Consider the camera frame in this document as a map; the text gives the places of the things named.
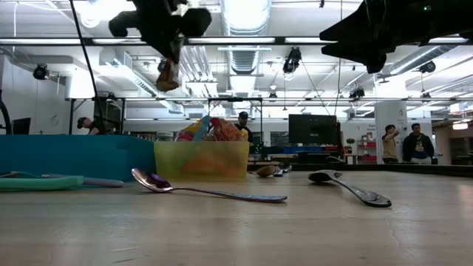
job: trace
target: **baseball cap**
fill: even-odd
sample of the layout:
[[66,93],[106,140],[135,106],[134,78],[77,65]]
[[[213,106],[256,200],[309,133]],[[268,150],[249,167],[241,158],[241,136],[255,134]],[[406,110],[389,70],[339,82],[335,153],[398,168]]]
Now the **baseball cap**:
[[238,117],[243,118],[243,119],[248,119],[248,113],[247,112],[240,112]]
[[82,124],[84,123],[84,120],[86,120],[86,119],[87,119],[87,117],[81,117],[81,118],[77,119],[77,128],[78,129],[83,128]]

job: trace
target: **translucent plastic container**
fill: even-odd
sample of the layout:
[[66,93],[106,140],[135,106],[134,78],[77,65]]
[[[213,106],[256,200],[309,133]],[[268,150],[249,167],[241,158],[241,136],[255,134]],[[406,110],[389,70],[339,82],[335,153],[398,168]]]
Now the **translucent plastic container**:
[[249,149],[245,141],[156,142],[156,171],[167,180],[244,181]]

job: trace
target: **monitor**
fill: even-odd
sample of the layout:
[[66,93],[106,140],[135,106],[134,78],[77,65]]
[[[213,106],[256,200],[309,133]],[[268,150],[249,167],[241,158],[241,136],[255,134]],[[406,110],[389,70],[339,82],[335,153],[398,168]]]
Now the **monitor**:
[[289,115],[289,142],[338,145],[335,115]]
[[31,118],[22,118],[12,121],[13,134],[30,134]]

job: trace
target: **silver spoon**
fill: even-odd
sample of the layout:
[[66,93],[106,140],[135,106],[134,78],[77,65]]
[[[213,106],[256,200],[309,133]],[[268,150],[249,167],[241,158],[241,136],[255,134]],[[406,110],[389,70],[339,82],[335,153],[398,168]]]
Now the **silver spoon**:
[[339,171],[319,170],[313,174],[309,174],[309,180],[315,183],[333,181],[348,189],[365,205],[377,208],[391,207],[392,203],[391,200],[389,200],[388,198],[373,191],[369,191],[367,189],[359,188],[354,185],[343,182],[338,179],[339,177],[341,177],[341,175],[342,173]]
[[221,191],[209,191],[203,190],[198,188],[184,188],[184,187],[176,187],[173,188],[168,180],[160,177],[157,174],[147,174],[140,169],[132,169],[133,177],[147,189],[159,193],[166,193],[175,190],[187,190],[187,191],[195,191],[201,193],[207,193],[212,195],[217,195],[221,197],[227,197],[235,200],[247,200],[247,201],[254,201],[254,202],[269,202],[269,203],[280,203],[287,199],[287,196],[257,196],[257,195],[245,195],[245,194],[235,194],[230,192],[221,192]]

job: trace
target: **person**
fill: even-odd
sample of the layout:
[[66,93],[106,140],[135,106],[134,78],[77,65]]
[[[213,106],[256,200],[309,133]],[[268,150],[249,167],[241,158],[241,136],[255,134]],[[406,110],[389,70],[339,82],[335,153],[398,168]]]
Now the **person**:
[[238,123],[235,124],[235,126],[238,128],[238,130],[246,130],[248,133],[248,142],[250,143],[250,146],[253,145],[253,133],[251,133],[251,130],[246,126],[248,123],[248,113],[247,112],[240,112],[238,114]]
[[381,138],[383,140],[383,162],[397,163],[398,155],[394,138],[399,135],[399,130],[396,130],[394,125],[387,125],[384,130],[386,134]]
[[94,120],[92,121],[88,117],[81,117],[77,120],[77,128],[78,129],[88,129],[89,135],[100,135],[106,134],[106,128],[101,120]]
[[412,133],[404,139],[403,160],[418,164],[432,164],[434,146],[425,134],[421,133],[421,125],[412,124]]

